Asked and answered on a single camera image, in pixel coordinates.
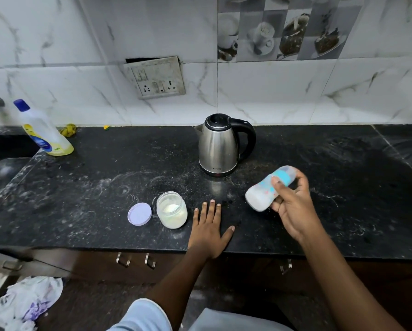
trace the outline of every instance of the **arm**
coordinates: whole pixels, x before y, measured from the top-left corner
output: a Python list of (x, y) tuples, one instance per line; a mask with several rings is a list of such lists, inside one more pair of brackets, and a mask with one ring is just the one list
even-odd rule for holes
[(299, 170), (297, 179), (298, 187), (292, 190), (272, 178), (279, 196), (271, 208), (304, 250), (340, 329), (404, 330), (375, 300), (325, 232), (310, 198), (308, 180)]
[(221, 205), (211, 200), (209, 211), (203, 203), (200, 219), (198, 209), (193, 212), (192, 231), (186, 255), (181, 262), (146, 294), (150, 301), (134, 301), (125, 317), (111, 330), (161, 330), (166, 329), (165, 312), (173, 330), (180, 328), (193, 285), (209, 259), (218, 257), (232, 238), (231, 226), (220, 236)]

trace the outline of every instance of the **backsplash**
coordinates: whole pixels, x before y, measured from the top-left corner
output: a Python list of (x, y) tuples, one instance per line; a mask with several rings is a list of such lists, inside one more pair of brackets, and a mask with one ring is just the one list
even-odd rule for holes
[[(186, 95), (139, 100), (126, 58), (177, 55)], [(412, 0), (0, 0), (0, 125), (412, 123)]]

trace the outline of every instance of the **person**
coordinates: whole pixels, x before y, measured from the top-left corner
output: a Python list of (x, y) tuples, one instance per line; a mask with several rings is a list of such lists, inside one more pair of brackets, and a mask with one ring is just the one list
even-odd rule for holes
[[(271, 208), (287, 232), (301, 245), (340, 330), (404, 330), (375, 300), (354, 274), (325, 232), (310, 197), (309, 183), (297, 170), (298, 186), (292, 190), (276, 177), (278, 197)], [(204, 202), (195, 209), (186, 255), (145, 298), (132, 303), (126, 315), (109, 331), (165, 331), (180, 328), (193, 285), (209, 259), (218, 257), (232, 238), (235, 227), (220, 236), (221, 205)], [(291, 330), (260, 318), (204, 309), (191, 330)]]

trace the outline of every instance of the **open jar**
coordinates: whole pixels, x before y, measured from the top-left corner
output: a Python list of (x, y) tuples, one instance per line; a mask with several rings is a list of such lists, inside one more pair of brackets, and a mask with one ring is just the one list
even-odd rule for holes
[(186, 204), (175, 191), (167, 191), (157, 199), (157, 215), (166, 228), (179, 228), (187, 219)]

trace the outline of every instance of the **black kettle lid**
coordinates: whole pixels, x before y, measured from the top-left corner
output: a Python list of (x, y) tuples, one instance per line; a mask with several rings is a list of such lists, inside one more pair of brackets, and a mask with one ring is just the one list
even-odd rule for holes
[(213, 114), (206, 118), (205, 125), (209, 130), (225, 131), (231, 128), (230, 116), (226, 114)]

